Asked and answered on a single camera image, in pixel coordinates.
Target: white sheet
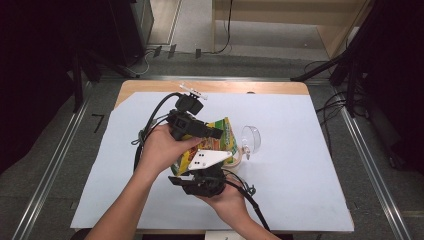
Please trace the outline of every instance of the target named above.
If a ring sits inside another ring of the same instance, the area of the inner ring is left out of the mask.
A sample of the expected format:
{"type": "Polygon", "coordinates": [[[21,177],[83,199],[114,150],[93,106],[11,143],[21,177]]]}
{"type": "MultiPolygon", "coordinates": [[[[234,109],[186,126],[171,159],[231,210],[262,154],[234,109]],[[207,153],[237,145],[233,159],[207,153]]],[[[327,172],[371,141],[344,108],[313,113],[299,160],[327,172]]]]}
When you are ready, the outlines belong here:
{"type": "MultiPolygon", "coordinates": [[[[135,93],[112,112],[71,228],[93,227],[122,191],[133,170],[136,146],[130,142],[167,94],[135,93]]],[[[272,230],[354,230],[309,96],[208,95],[197,119],[212,122],[227,116],[238,138],[245,125],[260,131],[259,152],[243,160],[238,174],[255,185],[253,197],[272,230]]],[[[173,109],[175,101],[168,100],[157,116],[173,109]]],[[[229,229],[209,206],[173,186],[169,175],[170,170],[164,171],[153,185],[138,228],[229,229]]]]}

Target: yellow package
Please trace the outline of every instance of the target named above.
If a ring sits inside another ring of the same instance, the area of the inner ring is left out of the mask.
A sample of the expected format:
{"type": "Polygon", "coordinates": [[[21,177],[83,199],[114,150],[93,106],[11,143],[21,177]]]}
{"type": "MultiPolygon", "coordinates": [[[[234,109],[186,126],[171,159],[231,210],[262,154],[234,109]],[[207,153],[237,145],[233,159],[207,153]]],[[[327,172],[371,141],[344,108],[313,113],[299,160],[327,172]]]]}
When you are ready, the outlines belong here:
{"type": "MultiPolygon", "coordinates": [[[[230,120],[226,117],[222,120],[208,123],[207,126],[221,129],[223,131],[221,138],[204,138],[199,145],[194,146],[193,148],[184,152],[181,157],[171,166],[171,170],[175,176],[180,176],[181,174],[187,172],[188,165],[190,164],[191,160],[193,160],[194,155],[198,149],[230,151],[232,156],[225,159],[223,163],[231,164],[235,161],[234,155],[237,153],[237,143],[231,129],[230,120]]],[[[190,137],[191,136],[186,135],[183,137],[183,140],[190,137]]]]}

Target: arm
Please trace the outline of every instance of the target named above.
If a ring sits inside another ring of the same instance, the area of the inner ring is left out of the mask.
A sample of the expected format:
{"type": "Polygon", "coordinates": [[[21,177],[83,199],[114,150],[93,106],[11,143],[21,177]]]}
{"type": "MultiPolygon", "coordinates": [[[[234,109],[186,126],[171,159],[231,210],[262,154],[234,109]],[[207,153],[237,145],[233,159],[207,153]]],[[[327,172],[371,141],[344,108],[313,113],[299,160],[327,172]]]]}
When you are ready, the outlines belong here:
{"type": "MultiPolygon", "coordinates": [[[[227,180],[240,185],[232,178],[227,180]]],[[[230,185],[225,185],[224,191],[212,198],[199,197],[209,204],[218,214],[218,216],[227,223],[234,231],[245,239],[279,239],[268,232],[261,225],[256,223],[247,212],[246,203],[243,195],[230,185]]]]}
{"type": "Polygon", "coordinates": [[[133,176],[86,239],[132,239],[157,176],[200,141],[198,138],[175,141],[168,125],[156,127],[144,145],[133,176]]]}

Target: table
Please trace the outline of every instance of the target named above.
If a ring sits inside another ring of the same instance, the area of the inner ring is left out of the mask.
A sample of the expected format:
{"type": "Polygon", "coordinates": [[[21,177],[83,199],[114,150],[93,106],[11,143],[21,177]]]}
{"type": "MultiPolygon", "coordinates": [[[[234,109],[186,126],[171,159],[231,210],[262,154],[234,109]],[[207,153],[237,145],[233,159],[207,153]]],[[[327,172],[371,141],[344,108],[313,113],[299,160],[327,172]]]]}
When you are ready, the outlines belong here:
{"type": "MultiPolygon", "coordinates": [[[[229,8],[230,0],[213,0],[213,51],[215,20],[228,20],[229,8]]],[[[235,0],[231,20],[317,25],[328,56],[334,58],[370,8],[370,0],[235,0]]]]}
{"type": "MultiPolygon", "coordinates": [[[[180,91],[181,82],[123,84],[72,228],[93,227],[119,195],[132,174],[136,146],[130,142],[167,92],[180,91]]],[[[229,81],[187,81],[186,84],[197,91],[209,92],[204,109],[196,116],[198,119],[218,120],[217,115],[228,116],[236,138],[245,124],[256,126],[261,132],[260,151],[248,162],[242,162],[238,174],[255,185],[257,193],[253,197],[273,232],[353,231],[306,85],[229,81]],[[252,111],[248,118],[247,111],[252,111]]],[[[166,102],[163,112],[172,109],[174,103],[166,102]]],[[[172,186],[167,179],[171,174],[170,170],[164,171],[151,189],[138,224],[143,233],[199,234],[205,230],[229,229],[209,206],[185,195],[180,187],[172,186]]],[[[249,204],[248,210],[259,222],[249,204]]]]}

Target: white antenna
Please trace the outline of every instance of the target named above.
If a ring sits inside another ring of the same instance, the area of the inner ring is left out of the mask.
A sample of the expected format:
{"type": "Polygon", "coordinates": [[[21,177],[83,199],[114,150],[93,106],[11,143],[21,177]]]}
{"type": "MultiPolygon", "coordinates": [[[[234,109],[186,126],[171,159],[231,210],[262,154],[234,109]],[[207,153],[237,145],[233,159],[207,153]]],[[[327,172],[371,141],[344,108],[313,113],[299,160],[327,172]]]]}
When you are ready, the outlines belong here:
{"type": "Polygon", "coordinates": [[[193,94],[195,96],[198,96],[200,98],[203,98],[204,100],[208,100],[208,96],[207,95],[202,95],[200,92],[194,90],[193,88],[186,87],[184,83],[181,83],[180,84],[180,88],[182,88],[182,89],[190,92],[191,94],[193,94]]]}

